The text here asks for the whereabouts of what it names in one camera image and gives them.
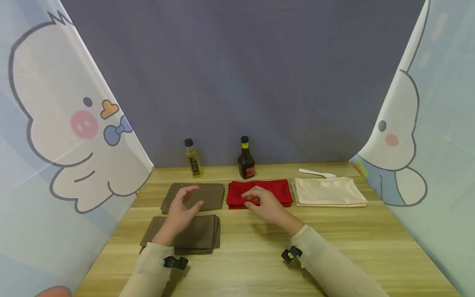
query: cartoon eye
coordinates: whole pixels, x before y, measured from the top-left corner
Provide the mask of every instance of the cartoon eye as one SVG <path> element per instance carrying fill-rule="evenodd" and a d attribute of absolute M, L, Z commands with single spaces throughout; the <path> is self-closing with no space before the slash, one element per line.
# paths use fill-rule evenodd
<path fill-rule="evenodd" d="M 89 98 L 89 97 L 84 97 L 83 103 L 84 103 L 84 105 L 86 105 L 87 107 L 91 107 L 91 106 L 92 106 L 92 100 L 91 100 L 91 98 Z"/>
<path fill-rule="evenodd" d="M 380 121 L 380 123 L 378 124 L 378 129 L 381 132 L 384 132 L 384 130 L 386 130 L 386 121 Z"/>

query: wrist strap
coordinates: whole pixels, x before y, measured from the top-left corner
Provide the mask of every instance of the wrist strap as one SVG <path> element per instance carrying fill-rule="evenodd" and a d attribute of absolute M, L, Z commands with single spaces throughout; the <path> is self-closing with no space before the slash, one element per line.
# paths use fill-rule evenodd
<path fill-rule="evenodd" d="M 290 249 L 285 249 L 282 252 L 281 257 L 285 260 L 285 262 L 290 263 L 294 258 L 300 258 L 301 255 L 302 251 L 296 246 L 292 246 Z"/>
<path fill-rule="evenodd" d="M 166 268 L 178 268 L 180 270 L 185 270 L 186 265 L 188 264 L 188 259 L 185 257 L 180 257 L 176 259 L 174 256 L 168 256 L 163 259 L 163 266 Z"/>

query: left hand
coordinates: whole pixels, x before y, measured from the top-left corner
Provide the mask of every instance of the left hand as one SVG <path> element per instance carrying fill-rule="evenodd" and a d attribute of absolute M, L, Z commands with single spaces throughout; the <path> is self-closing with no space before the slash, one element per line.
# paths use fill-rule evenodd
<path fill-rule="evenodd" d="M 199 212 L 204 201 L 199 201 L 189 210 L 184 203 L 190 199 L 190 195 L 200 189 L 199 186 L 181 188 L 171 202 L 168 216 L 160 231 L 155 235 L 152 242 L 164 246 L 172 246 L 175 237 L 186 229 L 193 217 Z"/>

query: red label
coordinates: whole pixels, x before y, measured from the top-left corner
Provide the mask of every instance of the red label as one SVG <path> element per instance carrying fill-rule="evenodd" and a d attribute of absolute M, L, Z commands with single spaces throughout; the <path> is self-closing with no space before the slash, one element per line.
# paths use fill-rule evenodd
<path fill-rule="evenodd" d="M 254 166 L 246 169 L 246 177 L 251 177 L 254 175 Z"/>

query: beige sleeve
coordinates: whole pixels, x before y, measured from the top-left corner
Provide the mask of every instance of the beige sleeve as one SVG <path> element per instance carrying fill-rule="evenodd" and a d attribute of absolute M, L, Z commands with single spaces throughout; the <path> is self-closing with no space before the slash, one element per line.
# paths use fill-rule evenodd
<path fill-rule="evenodd" d="M 302 251 L 300 264 L 310 272 L 328 297 L 388 296 L 363 270 L 310 226 L 303 226 L 291 241 Z"/>
<path fill-rule="evenodd" d="M 163 259 L 168 256 L 174 256 L 173 247 L 149 242 L 119 297 L 161 296 L 170 279 L 171 268 L 163 266 Z"/>

